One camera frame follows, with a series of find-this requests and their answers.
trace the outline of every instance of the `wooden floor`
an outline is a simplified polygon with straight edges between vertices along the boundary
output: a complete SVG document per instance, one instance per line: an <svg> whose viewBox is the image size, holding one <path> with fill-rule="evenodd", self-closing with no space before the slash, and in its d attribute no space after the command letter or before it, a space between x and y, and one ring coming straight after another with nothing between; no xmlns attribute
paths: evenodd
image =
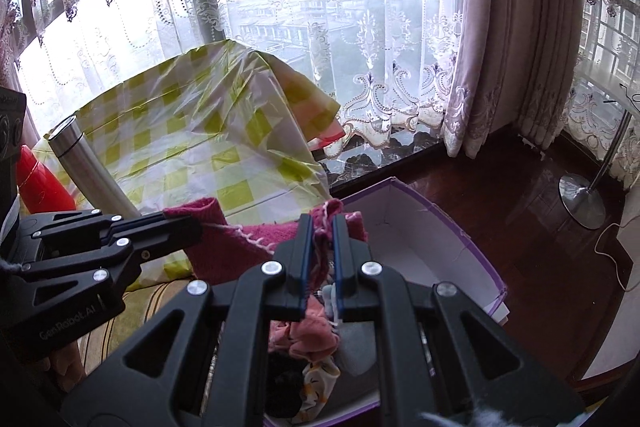
<svg viewBox="0 0 640 427"><path fill-rule="evenodd" d="M508 286L506 331L558 377L579 380L609 330L622 290L612 262L593 252L600 231L568 215L558 180L566 172L591 178L597 165L562 137L541 155L500 133L475 160L439 152L393 169L384 177L400 178L439 205L498 270ZM619 221L622 186L606 177L600 192L606 224ZM607 236L605 248L622 264L626 282L630 260L615 233ZM377 412L345 425L378 425Z"/></svg>

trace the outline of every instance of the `metal pole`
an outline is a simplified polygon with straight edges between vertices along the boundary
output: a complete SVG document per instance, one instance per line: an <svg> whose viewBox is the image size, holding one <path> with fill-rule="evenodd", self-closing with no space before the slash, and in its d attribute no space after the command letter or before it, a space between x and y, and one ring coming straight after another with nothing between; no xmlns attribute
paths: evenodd
<svg viewBox="0 0 640 427"><path fill-rule="evenodd" d="M620 121L616 134L613 137L613 140L611 141L609 150L607 150L607 153L604 156L604 159L602 160L602 166L600 167L600 170L596 174L596 177L593 179L593 181L587 188L589 192L591 192L592 190L595 190L596 185L598 185L598 182L607 173L607 169L609 169L609 165L611 165L613 156L615 156L616 153L618 152L618 147L620 147L620 142L622 142L622 139L625 136L625 133L627 128L629 127L630 121L631 121L631 113L625 109L625 112L622 115L622 120Z"/></svg>

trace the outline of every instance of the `white box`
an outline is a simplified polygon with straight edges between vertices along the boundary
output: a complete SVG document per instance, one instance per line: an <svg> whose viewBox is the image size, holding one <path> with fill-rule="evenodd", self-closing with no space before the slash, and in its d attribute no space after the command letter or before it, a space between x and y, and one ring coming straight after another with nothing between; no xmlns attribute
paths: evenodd
<svg viewBox="0 0 640 427"><path fill-rule="evenodd" d="M345 210L359 210L373 258L398 270L406 280L432 286L451 281L500 323L506 322L506 286L471 238L438 206L396 178L388 178L343 199ZM378 406L378 393L304 424L330 427ZM267 427L287 427L265 418Z"/></svg>

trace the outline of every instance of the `green and white plastic tablecloth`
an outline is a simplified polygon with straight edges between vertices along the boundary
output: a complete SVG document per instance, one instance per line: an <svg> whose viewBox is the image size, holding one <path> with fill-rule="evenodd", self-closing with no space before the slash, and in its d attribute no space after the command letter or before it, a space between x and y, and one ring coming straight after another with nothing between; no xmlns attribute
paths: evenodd
<svg viewBox="0 0 640 427"><path fill-rule="evenodd" d="M214 196L230 223L296 219L329 197L307 142L339 109L273 57L214 42L140 73L76 112L100 161L143 213ZM91 208L47 141L33 149ZM130 289L190 275L179 251L143 265Z"/></svg>

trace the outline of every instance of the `white cable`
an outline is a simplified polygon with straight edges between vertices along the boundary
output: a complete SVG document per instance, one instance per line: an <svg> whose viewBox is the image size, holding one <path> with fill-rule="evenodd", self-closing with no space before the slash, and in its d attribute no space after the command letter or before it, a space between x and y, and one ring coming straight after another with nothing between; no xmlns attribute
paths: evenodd
<svg viewBox="0 0 640 427"><path fill-rule="evenodd" d="M595 253L597 253L598 255L603 255L605 257L609 257L610 260L613 261L613 264L616 266L616 279L618 279L618 284L620 284L620 287L626 292L629 293L633 290L635 290L636 288L638 288L638 286L640 286L640 280L634 284L633 286L631 286L631 288L625 288L625 285L623 285L622 281L620 280L620 274L618 272L618 263L616 262L615 259L613 259L612 256L610 256L608 253L604 253L601 251L598 251L598 243L600 242L600 240L602 239L602 236L604 235L605 232L607 232L607 230L609 230L611 227L618 227L619 229L624 229L625 227L628 227L628 225L634 220L634 219L638 219L638 217L640 217L640 214L638 214L637 216L632 217L631 219L629 219L626 222L626 225L620 225L619 223L610 223L609 225L607 225L607 227L602 230L602 232L600 232L600 235L598 236L598 240L596 241L596 244L593 247L593 251Z"/></svg>

